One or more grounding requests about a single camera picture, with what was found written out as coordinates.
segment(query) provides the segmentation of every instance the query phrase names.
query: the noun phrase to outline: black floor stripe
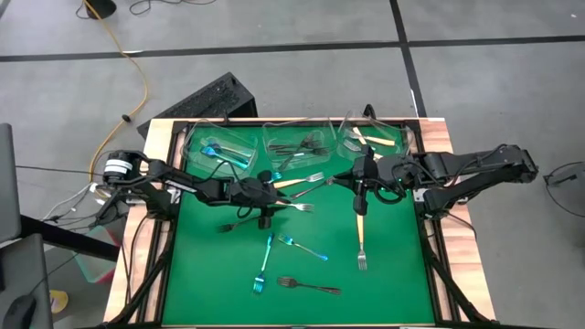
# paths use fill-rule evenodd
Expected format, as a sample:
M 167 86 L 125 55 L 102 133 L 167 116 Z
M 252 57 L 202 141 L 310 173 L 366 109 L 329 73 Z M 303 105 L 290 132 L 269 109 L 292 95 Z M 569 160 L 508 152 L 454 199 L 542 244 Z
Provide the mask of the black floor stripe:
M 6 8 L 8 7 L 8 4 L 10 4 L 10 0 L 3 0 L 2 3 L 0 4 L 0 18 L 2 18 L 2 15 L 6 11 Z
M 389 1 L 392 6 L 392 15 L 394 16 L 394 23 L 396 24 L 396 31 L 399 35 L 400 50 L 402 51 L 404 66 L 406 67 L 406 74 L 409 79 L 414 107 L 417 115 L 424 118 L 427 116 L 427 110 L 424 107 L 424 101 L 422 100 L 419 78 L 417 78 L 417 71 L 414 69 L 414 61 L 412 60 L 412 54 L 410 54 L 409 41 L 406 37 L 406 30 L 404 28 L 404 22 L 402 21 L 402 15 L 400 14 L 399 3 L 398 0 Z
M 305 43 L 305 44 L 282 44 L 282 45 L 271 45 L 271 46 L 145 50 L 142 52 L 128 54 L 128 55 L 132 58 L 157 58 L 157 57 L 173 57 L 173 56 L 256 54 L 256 53 L 272 53 L 272 52 L 342 50 L 342 49 L 377 49 L 377 48 L 397 48 L 397 47 L 399 47 L 398 41 L 349 41 L 349 42 L 324 42 L 324 43 Z M 118 52 L 99 52 L 99 53 L 86 53 L 86 54 L 54 54 L 54 55 L 14 55 L 14 56 L 0 56 L 0 62 L 107 59 L 107 58 L 121 58 L 121 57 L 122 57 L 122 55 L 120 55 Z
M 409 41 L 413 48 L 425 47 L 459 47 L 459 46 L 492 46 L 492 45 L 525 45 L 558 42 L 582 42 L 585 36 L 562 36 L 562 37 L 494 37 L 459 40 L 416 40 Z

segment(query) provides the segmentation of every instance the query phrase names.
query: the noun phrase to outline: black box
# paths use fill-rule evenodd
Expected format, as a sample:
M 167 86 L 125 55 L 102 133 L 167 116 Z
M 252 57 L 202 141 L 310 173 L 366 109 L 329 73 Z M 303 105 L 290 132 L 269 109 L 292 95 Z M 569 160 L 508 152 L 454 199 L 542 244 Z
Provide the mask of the black box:
M 184 100 L 156 115 L 157 118 L 258 118 L 254 96 L 231 72 L 224 74 Z M 136 128 L 146 139 L 150 120 Z

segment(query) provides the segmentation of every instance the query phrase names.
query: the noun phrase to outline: wooden frame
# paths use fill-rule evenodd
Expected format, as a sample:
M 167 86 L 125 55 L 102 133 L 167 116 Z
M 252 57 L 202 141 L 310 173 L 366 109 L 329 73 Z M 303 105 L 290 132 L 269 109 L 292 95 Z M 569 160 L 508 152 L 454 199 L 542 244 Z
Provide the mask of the wooden frame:
M 306 118 L 233 118 L 231 122 L 288 122 L 302 120 Z M 331 119 L 332 121 L 342 121 L 344 118 L 312 118 L 308 120 L 323 120 Z M 173 129 L 175 122 L 197 122 L 203 119 L 154 119 L 151 121 L 150 130 L 146 138 L 144 146 L 144 153 L 154 159 L 161 159 L 167 161 L 171 140 L 173 136 Z M 224 122 L 224 119 L 213 118 L 205 119 L 210 122 Z M 383 121 L 413 121 L 418 120 L 420 125 L 420 135 L 422 137 L 423 145 L 426 152 L 452 152 L 451 140 L 447 131 L 446 122 L 444 119 L 413 119 L 413 118 L 380 118 Z M 175 143 L 175 149 L 179 149 L 184 141 L 185 135 L 179 134 Z M 180 153 L 175 152 L 175 159 L 173 159 L 175 167 L 180 166 Z M 456 206 L 452 213 L 456 216 L 470 221 L 467 207 Z M 130 210 L 128 220 L 126 223 L 126 230 L 124 231 L 123 246 L 126 250 L 130 250 L 132 239 L 136 228 L 144 217 L 145 207 L 137 206 Z M 164 223 L 160 235 L 159 250 L 162 251 L 168 230 L 168 223 Z M 432 228 L 427 227 L 429 233 L 432 233 Z M 133 273 L 131 277 L 131 291 L 134 293 L 138 286 L 144 279 L 146 263 L 149 255 L 149 249 L 154 233 L 154 222 L 145 221 L 138 232 L 135 248 L 133 252 Z M 473 233 L 470 229 L 461 226 L 461 224 L 449 220 L 448 218 L 442 221 L 442 235 L 444 236 L 444 244 L 447 251 L 449 266 L 452 277 L 455 282 L 462 289 L 467 298 L 472 302 L 477 310 L 488 318 L 494 318 L 494 310 L 491 304 L 489 291 L 485 282 L 484 270 L 479 256 L 479 250 L 474 240 Z M 436 247 L 434 241 L 431 241 L 433 247 Z M 130 258 L 130 252 L 126 251 L 127 260 Z M 154 282 L 150 295 L 147 301 L 146 313 L 144 320 L 153 321 L 154 312 L 157 305 L 160 275 Z M 439 297 L 439 304 L 441 307 L 441 314 L 444 320 L 450 320 L 450 308 L 447 298 L 447 293 L 442 285 L 441 279 L 435 274 L 435 281 L 437 286 L 437 293 Z M 122 254 L 120 253 L 116 270 L 112 282 L 112 289 L 104 315 L 104 321 L 109 321 L 115 317 L 124 306 L 124 296 L 126 292 L 126 276 L 124 272 L 124 262 Z

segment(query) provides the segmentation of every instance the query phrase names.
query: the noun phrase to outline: green table surface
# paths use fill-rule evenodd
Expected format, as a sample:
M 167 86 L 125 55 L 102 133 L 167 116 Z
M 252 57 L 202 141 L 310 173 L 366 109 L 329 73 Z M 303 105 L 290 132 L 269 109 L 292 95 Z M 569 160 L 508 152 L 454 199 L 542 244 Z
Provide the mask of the green table surface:
M 232 129 L 262 140 L 260 127 Z M 282 133 L 306 129 L 310 130 L 290 127 Z M 373 128 L 361 131 L 376 135 Z M 395 134 L 397 145 L 401 145 L 399 133 L 391 133 Z M 400 146 L 378 146 L 380 153 L 401 151 Z M 351 161 L 333 154 L 327 163 L 285 172 L 283 180 L 319 171 L 328 177 L 351 165 Z M 260 144 L 252 174 L 265 169 L 271 169 L 271 164 Z M 195 165 L 188 164 L 186 170 L 207 176 Z M 292 194 L 312 185 L 301 183 L 282 191 Z M 218 225 L 238 220 L 237 209 L 208 207 L 194 196 L 183 194 L 163 324 L 431 324 L 431 297 L 411 197 L 389 206 L 368 195 L 364 220 L 367 271 L 357 267 L 359 247 L 353 197 L 351 191 L 341 186 L 326 186 L 298 199 L 300 203 L 314 204 L 313 213 L 290 207 L 275 215 L 268 230 L 259 230 L 254 221 L 229 233 L 217 233 Z M 264 291 L 254 294 L 252 285 L 260 272 L 270 232 L 276 236 L 287 234 L 327 255 L 329 260 L 320 260 L 275 240 L 265 272 Z M 276 283 L 280 276 L 337 287 L 342 294 L 284 288 Z

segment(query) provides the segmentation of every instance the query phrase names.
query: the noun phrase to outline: gray floor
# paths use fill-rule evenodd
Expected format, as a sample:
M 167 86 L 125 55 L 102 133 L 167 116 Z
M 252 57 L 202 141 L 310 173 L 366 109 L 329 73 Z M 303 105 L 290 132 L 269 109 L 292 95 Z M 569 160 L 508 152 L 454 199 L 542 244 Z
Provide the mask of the gray floor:
M 119 10 L 108 18 L 125 49 L 397 39 L 386 0 L 154 4 L 142 17 L 128 13 L 130 3 L 117 1 Z M 78 5 L 12 0 L 0 18 L 0 55 L 113 51 L 98 23 L 75 17 Z M 399 5 L 410 40 L 585 32 L 581 1 L 400 0 Z M 584 43 L 411 51 L 428 115 L 446 118 L 456 152 L 517 143 L 530 151 L 541 173 L 583 159 Z M 366 103 L 378 115 L 415 115 L 397 48 L 138 61 L 152 94 L 137 122 L 227 71 L 255 95 L 262 116 L 344 115 Z M 0 119 L 14 126 L 16 160 L 22 165 L 87 168 L 101 139 L 142 97 L 141 81 L 124 59 L 0 63 L 0 72 Z M 126 129 L 109 148 L 142 144 Z M 18 175 L 22 211 L 32 217 L 44 216 L 87 180 L 25 170 Z M 578 199 L 583 185 L 553 192 L 567 207 L 585 213 Z M 88 200 L 78 213 L 95 209 Z M 530 185 L 486 191 L 470 209 L 498 319 L 581 327 L 585 222 L 553 205 L 541 177 Z M 48 251 L 48 267 L 66 254 Z M 51 279 L 55 288 L 70 284 L 75 296 L 71 309 L 57 319 L 58 328 L 96 324 L 103 312 L 108 287 L 84 283 L 76 266 L 69 264 Z

